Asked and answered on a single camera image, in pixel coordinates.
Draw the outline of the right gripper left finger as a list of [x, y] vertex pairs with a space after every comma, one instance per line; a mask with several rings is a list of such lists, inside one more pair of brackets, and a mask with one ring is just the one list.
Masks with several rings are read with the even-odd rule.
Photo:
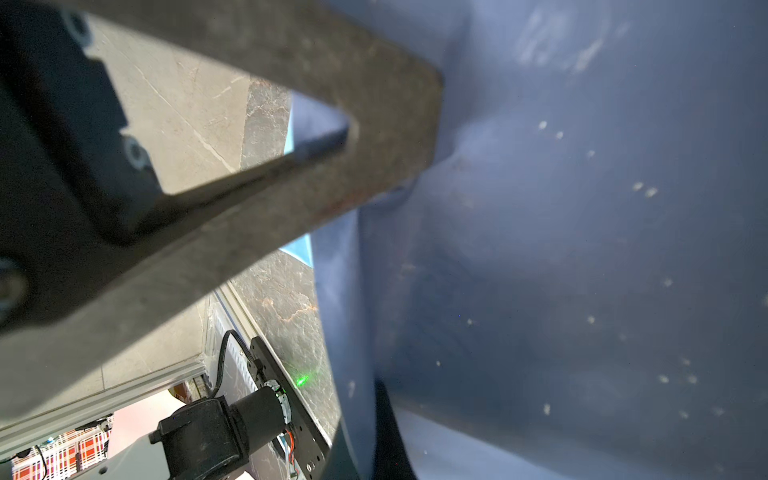
[[344, 420], [338, 423], [326, 456], [321, 480], [359, 480], [360, 476], [350, 451]]

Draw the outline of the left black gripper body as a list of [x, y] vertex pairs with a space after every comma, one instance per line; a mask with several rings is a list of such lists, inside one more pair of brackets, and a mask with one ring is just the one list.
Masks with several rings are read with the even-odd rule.
[[50, 324], [104, 281], [163, 192], [85, 17], [1, 5], [1, 328]]

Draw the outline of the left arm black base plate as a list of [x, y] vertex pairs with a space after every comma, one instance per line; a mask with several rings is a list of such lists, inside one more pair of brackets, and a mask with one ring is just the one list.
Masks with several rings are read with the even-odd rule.
[[288, 433], [289, 457], [305, 479], [320, 479], [330, 443], [303, 402], [295, 382], [284, 372], [261, 337], [251, 339], [249, 373], [255, 385], [272, 390], [280, 405], [284, 432]]

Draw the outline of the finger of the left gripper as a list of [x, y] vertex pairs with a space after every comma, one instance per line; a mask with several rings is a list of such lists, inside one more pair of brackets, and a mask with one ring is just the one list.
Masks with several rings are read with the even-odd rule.
[[33, 1], [92, 13], [322, 101], [347, 126], [265, 165], [166, 194], [104, 281], [50, 324], [1, 328], [1, 414], [65, 388], [303, 233], [427, 169], [443, 84], [420, 57], [317, 1]]

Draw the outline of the light blue wrapping paper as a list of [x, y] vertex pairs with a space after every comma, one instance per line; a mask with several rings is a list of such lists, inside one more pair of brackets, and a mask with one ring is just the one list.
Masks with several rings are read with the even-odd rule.
[[435, 64], [431, 167], [316, 230], [347, 442], [420, 479], [767, 475], [767, 5], [337, 1]]

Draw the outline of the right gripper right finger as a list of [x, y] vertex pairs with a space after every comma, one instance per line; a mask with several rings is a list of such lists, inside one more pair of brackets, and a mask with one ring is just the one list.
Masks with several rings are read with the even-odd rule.
[[384, 383], [375, 381], [376, 449], [375, 480], [416, 480]]

